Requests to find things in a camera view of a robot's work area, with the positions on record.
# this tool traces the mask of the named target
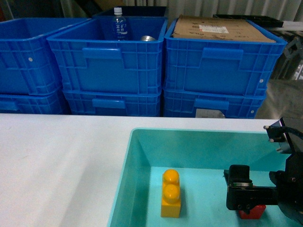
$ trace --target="crate handle opening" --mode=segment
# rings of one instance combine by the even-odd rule
[[[228,110],[229,102],[196,98],[194,107],[211,110]]]
[[[93,107],[99,108],[114,108],[114,109],[125,109],[124,100],[108,100],[108,99],[93,99]]]
[[[83,48],[85,58],[94,59],[122,59],[119,48]]]
[[[226,60],[241,60],[243,57],[243,50],[226,49],[226,48],[203,48],[202,58],[211,59],[226,59]]]
[[[18,111],[19,107],[15,102],[0,101],[0,110]]]

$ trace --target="teal plastic bin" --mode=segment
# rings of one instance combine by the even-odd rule
[[[264,133],[136,129],[125,155],[109,227],[299,227],[278,206],[260,220],[242,220],[226,208],[223,170],[250,166],[256,186],[274,186],[269,171],[285,169],[287,155],[276,152]],[[180,176],[179,218],[161,218],[162,174]]]

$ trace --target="cardboard box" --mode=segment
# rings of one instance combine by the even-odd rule
[[[180,15],[174,38],[275,43],[245,20]]]

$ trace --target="blue plastic crate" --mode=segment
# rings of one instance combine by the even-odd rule
[[[122,8],[123,17],[167,17],[168,10],[166,6],[119,6]],[[114,8],[98,13],[94,17],[113,16]]]
[[[48,38],[65,90],[151,95],[161,92],[167,19],[126,17],[130,41],[114,40],[113,17],[97,17]],[[143,35],[157,39],[140,41]]]
[[[0,23],[0,93],[47,95],[61,75],[46,38],[86,18],[23,18]]]
[[[160,94],[136,96],[63,91],[74,115],[149,116],[160,114]]]
[[[248,21],[276,43],[166,39],[166,89],[224,95],[264,96],[275,63],[287,42]]]
[[[254,118],[265,97],[164,90],[164,116],[195,117],[197,109],[207,109],[219,110],[226,118]]]
[[[0,113],[70,114],[61,88],[46,96],[0,95]]]

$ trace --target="bottle label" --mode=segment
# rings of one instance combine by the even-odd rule
[[[126,21],[115,24],[115,35],[118,40],[126,40],[127,39],[127,25]]]

